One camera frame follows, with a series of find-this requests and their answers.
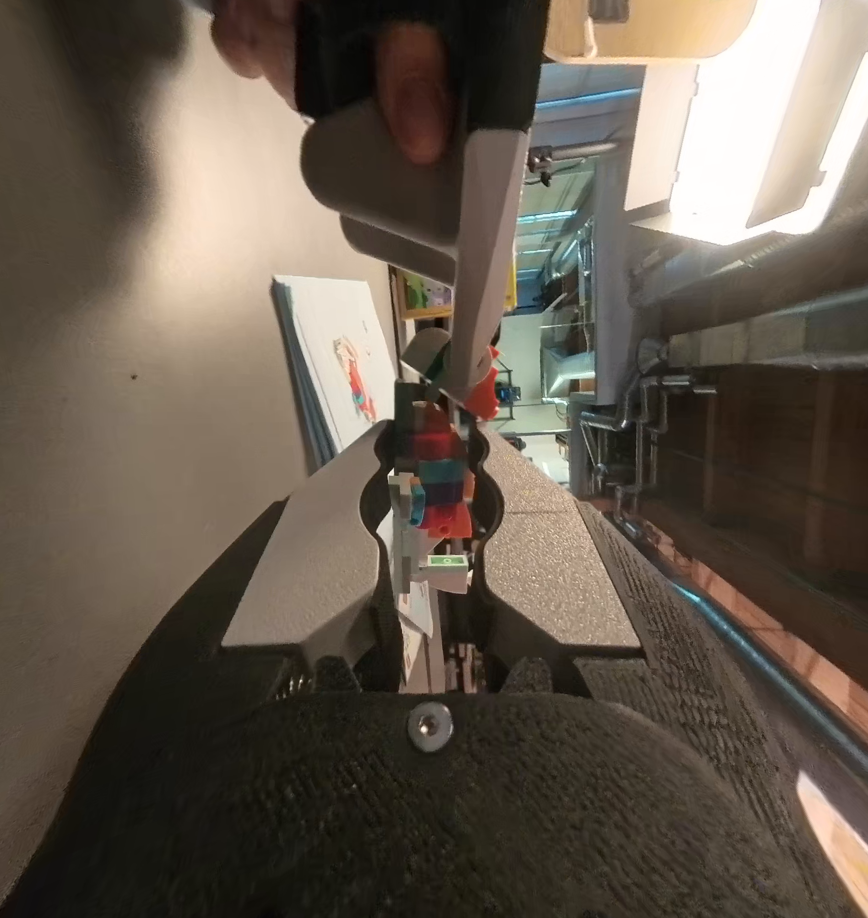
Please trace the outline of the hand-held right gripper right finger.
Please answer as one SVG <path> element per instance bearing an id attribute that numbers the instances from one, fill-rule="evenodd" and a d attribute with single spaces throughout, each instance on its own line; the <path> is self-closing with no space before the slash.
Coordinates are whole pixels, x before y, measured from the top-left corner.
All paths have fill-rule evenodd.
<path id="1" fill-rule="evenodd" d="M 498 433 L 486 430 L 481 495 L 494 517 L 474 589 L 495 658 L 639 658 L 639 637 L 579 505 Z"/>

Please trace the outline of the orange toy brick head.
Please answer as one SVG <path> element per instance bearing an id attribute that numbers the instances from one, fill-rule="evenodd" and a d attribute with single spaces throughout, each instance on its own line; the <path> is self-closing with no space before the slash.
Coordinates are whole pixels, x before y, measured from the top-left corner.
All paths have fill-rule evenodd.
<path id="1" fill-rule="evenodd" d="M 432 362 L 428 366 L 428 374 L 424 375 L 428 400 L 435 400 L 439 396 L 445 396 L 451 403 L 466 411 L 476 421 L 494 419 L 499 408 L 496 395 L 497 368 L 494 366 L 494 361 L 500 356 L 500 351 L 494 345 L 488 345 L 486 351 L 488 367 L 485 375 L 472 388 L 461 393 L 458 389 L 454 391 L 445 385 L 450 350 L 451 342 L 447 340 L 440 347 L 440 350 L 436 351 Z"/>

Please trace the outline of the colourful toy brick fish body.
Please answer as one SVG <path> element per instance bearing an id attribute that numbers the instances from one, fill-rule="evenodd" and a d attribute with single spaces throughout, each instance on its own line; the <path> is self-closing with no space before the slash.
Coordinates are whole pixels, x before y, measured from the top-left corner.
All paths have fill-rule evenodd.
<path id="1" fill-rule="evenodd" d="M 473 538 L 475 476 L 463 438 L 425 394 L 421 384 L 394 383 L 394 465 L 387 484 L 399 598 L 417 583 L 454 594 L 465 593 L 469 584 L 466 557 L 438 554 L 437 548 Z"/>

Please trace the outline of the yellow toy set box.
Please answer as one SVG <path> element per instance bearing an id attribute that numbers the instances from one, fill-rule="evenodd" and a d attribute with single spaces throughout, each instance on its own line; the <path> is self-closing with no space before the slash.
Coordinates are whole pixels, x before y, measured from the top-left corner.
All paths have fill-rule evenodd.
<path id="1" fill-rule="evenodd" d="M 455 259 L 434 250 L 421 256 L 421 264 L 431 269 L 429 276 L 407 269 L 399 263 L 387 264 L 393 305 L 403 320 L 451 317 Z"/>

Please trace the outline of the person's left hand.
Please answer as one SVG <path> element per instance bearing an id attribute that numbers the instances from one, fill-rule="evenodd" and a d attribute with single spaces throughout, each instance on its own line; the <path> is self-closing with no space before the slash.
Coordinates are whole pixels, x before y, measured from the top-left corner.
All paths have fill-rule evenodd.
<path id="1" fill-rule="evenodd" d="M 298 2 L 218 1 L 211 38 L 238 76 L 267 83 L 292 110 Z M 440 34 L 417 21 L 393 22 L 374 38 L 378 108 L 394 143 L 414 164 L 434 164 L 451 140 L 455 105 Z"/>

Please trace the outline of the open pale blue instruction booklet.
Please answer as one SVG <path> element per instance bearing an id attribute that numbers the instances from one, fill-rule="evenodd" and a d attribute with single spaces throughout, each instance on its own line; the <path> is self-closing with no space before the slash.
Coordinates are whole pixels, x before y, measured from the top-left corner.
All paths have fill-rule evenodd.
<path id="1" fill-rule="evenodd" d="M 394 363 L 367 282 L 277 274 L 271 300 L 317 470 L 394 419 Z"/>

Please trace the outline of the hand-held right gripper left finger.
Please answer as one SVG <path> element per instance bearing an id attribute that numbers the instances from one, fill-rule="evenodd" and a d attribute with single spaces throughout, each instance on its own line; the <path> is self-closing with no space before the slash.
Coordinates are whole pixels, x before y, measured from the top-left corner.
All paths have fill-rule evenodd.
<path id="1" fill-rule="evenodd" d="M 393 422 L 382 420 L 287 500 L 222 638 L 227 651 L 302 658 L 400 658 L 387 483 Z"/>

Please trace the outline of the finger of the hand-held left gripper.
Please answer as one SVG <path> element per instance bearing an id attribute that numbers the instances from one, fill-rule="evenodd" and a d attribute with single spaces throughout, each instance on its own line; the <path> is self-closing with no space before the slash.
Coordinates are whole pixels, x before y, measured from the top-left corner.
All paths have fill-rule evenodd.
<path id="1" fill-rule="evenodd" d="M 449 354 L 441 389 L 468 404 L 491 367 L 490 341 L 504 312 L 528 131 L 473 132 L 463 180 Z"/>
<path id="2" fill-rule="evenodd" d="M 434 382 L 443 372 L 450 342 L 451 335 L 447 329 L 422 328 L 407 342 L 400 362 L 405 369 L 417 373 L 425 381 Z"/>

